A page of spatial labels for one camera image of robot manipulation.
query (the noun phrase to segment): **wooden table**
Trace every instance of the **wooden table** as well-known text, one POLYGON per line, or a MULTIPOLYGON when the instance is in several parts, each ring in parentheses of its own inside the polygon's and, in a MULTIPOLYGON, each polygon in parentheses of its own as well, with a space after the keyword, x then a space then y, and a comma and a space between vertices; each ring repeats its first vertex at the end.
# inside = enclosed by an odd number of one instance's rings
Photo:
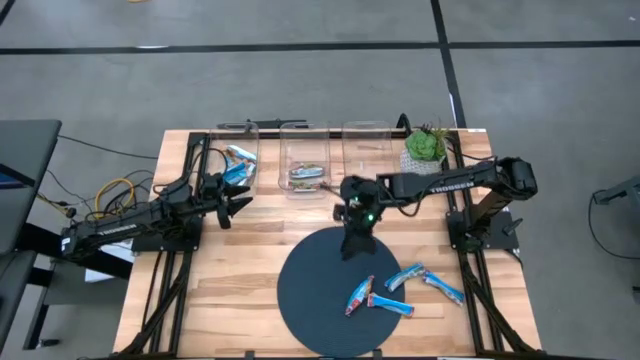
MULTIPOLYGON (((181 175, 188 135, 186 130, 165 133, 155 184, 168 183, 181 175)), ((491 154, 484 130, 459 130, 459 135, 464 153, 476 157, 491 154)), ((392 140, 392 147, 394 158, 398 159, 403 140, 392 140)), ((339 184, 344 176, 341 140, 330 140, 330 148, 332 181, 339 184)), ((246 350, 255 350, 256 356, 316 355, 287 329, 278 309, 276 284, 287 255, 301 239, 318 229, 337 225, 332 220, 332 209, 339 199, 329 194, 311 201, 287 199, 278 187, 279 155, 279 140, 260 142, 254 200, 232 219, 230 230, 221 230, 216 216, 205 217, 200 249, 193 256, 179 357, 237 357, 244 356, 246 350)), ((488 190, 475 188, 471 192, 477 202, 488 190)), ((458 259, 449 247, 444 221, 447 210, 445 195, 426 197, 415 218, 406 218, 395 209, 387 210, 383 221, 376 225, 375 235, 392 250, 402 267, 421 261, 444 281, 461 289, 458 259)), ((522 338, 539 348, 520 264, 504 251, 488 250, 485 254, 496 305, 522 338)), ((115 351, 128 345, 140 330, 155 259, 155 253, 143 253, 135 260, 115 351)), ((158 272, 150 312, 157 301, 162 266, 158 272)), ((411 319, 400 320, 391 337, 380 346, 383 354, 472 355, 467 309, 419 281, 405 286, 406 301, 415 306, 415 314, 411 319)), ((486 314, 479 303, 478 308, 485 347, 490 348, 486 314)), ((170 310, 166 319, 172 318, 170 310)), ((166 320, 160 350, 168 348, 170 328, 171 321, 166 320)))

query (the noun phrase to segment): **black circular mat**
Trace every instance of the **black circular mat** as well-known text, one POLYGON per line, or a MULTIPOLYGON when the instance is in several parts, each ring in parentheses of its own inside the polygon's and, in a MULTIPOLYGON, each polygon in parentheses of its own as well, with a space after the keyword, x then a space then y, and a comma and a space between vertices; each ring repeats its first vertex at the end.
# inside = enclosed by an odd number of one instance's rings
POLYGON ((376 239, 374 255, 360 253, 342 261, 343 228, 317 231, 289 254, 278 278, 278 306, 291 333, 325 356, 355 357, 376 349, 395 329, 400 314, 367 307, 366 299, 345 316, 351 293, 369 275, 372 291, 404 301, 404 287, 389 293, 384 282, 400 271, 391 251, 376 239))

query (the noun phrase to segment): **transparent container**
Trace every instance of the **transparent container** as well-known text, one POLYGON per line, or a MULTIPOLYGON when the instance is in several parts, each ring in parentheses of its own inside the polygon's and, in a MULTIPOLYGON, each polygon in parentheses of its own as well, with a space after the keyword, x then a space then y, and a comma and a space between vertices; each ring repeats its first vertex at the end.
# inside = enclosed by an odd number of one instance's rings
POLYGON ((325 124, 292 122, 280 127, 278 185, 290 199, 326 196, 318 187, 331 185, 329 128, 325 124))
MULTIPOLYGON (((215 148, 227 159, 225 180, 235 185, 250 186, 251 191, 240 195, 255 195, 258 185, 258 160, 260 159, 260 132, 253 122, 220 124, 209 133, 209 148, 215 148)), ((209 150, 209 173, 223 172, 225 162, 217 151, 209 150)))
POLYGON ((391 128, 385 122, 354 121, 342 127, 344 175, 375 179, 396 172, 391 128))

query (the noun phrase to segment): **succulent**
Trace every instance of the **succulent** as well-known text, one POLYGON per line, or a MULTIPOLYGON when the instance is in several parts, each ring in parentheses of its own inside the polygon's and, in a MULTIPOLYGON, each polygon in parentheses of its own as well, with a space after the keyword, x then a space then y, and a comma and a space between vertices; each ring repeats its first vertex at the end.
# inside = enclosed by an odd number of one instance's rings
POLYGON ((439 160, 446 154, 444 145, 446 136, 447 130, 445 129, 423 126, 407 138, 405 145, 414 160, 439 160))

